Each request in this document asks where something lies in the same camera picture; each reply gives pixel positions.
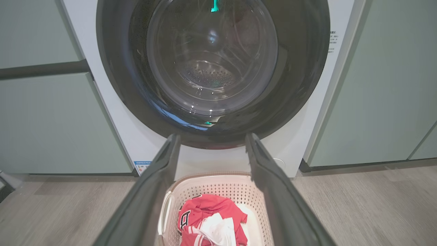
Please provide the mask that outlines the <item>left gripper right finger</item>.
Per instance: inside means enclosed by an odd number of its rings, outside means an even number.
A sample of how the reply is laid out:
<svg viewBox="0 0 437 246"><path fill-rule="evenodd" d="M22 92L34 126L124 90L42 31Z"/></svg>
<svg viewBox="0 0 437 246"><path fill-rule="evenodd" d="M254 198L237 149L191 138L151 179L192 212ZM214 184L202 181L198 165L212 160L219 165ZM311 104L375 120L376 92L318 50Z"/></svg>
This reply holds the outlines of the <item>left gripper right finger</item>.
<svg viewBox="0 0 437 246"><path fill-rule="evenodd" d="M275 246L334 246L335 242L254 133L245 136L251 179L263 193Z"/></svg>

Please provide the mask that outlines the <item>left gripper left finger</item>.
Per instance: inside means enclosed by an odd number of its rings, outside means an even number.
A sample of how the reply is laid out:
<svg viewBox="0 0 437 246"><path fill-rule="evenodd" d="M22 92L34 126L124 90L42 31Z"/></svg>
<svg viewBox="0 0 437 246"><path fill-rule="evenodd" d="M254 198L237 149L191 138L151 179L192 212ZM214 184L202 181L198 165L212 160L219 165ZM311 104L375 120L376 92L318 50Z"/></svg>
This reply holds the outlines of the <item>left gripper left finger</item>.
<svg viewBox="0 0 437 246"><path fill-rule="evenodd" d="M174 183L181 137L172 134L94 241L94 246L154 246L167 190Z"/></svg>

